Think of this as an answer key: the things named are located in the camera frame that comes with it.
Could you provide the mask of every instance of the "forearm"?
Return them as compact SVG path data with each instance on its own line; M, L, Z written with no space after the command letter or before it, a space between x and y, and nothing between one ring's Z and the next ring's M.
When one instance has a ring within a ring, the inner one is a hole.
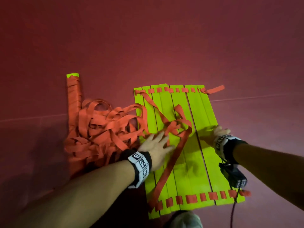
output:
M303 157L248 144L238 145L233 156L269 188L304 210Z
M87 173L26 208L10 227L90 227L134 176L129 161Z

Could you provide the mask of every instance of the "person's left arm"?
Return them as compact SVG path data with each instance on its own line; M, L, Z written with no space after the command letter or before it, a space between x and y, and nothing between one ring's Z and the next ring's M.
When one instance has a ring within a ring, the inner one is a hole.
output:
M163 148L168 137L151 135L138 151L149 152L151 171L162 166L165 155L174 149ZM119 161L96 169L68 182L61 189L26 208L8 227L81 227L94 224L135 178L133 165Z

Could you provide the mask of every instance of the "floor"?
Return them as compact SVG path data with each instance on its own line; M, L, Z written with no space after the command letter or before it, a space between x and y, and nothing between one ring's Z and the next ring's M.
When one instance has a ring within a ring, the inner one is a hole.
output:
M85 98L121 107L134 103L134 87L224 84L210 95L219 124L250 144L304 156L304 0L1 2L0 224L68 180L67 73L80 73ZM304 222L300 209L242 171L253 196L237 205L235 227ZM228 227L230 210L195 213L204 228Z

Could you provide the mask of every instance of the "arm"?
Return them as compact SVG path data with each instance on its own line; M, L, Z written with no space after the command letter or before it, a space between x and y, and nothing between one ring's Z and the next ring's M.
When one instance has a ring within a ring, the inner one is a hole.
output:
M217 136L229 133L229 129L218 126L209 136L200 139L214 147ZM304 157L248 144L236 146L233 157L278 195L304 210Z
M166 154L174 149L164 148L169 136L163 135L164 132L154 139L152 134L138 149L149 152L151 171L159 169ZM134 178L134 167L127 160L96 169L28 206L8 227L90 227Z

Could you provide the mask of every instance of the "black cable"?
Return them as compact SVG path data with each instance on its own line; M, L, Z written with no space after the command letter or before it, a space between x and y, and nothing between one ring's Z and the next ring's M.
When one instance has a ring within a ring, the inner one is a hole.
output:
M233 206L232 206L231 217L230 217L230 228L232 228L234 208L235 208L235 204L237 203L237 197L239 195L240 189L241 189L241 187L239 187L239 189L237 191L237 195L234 198L234 203L233 203Z

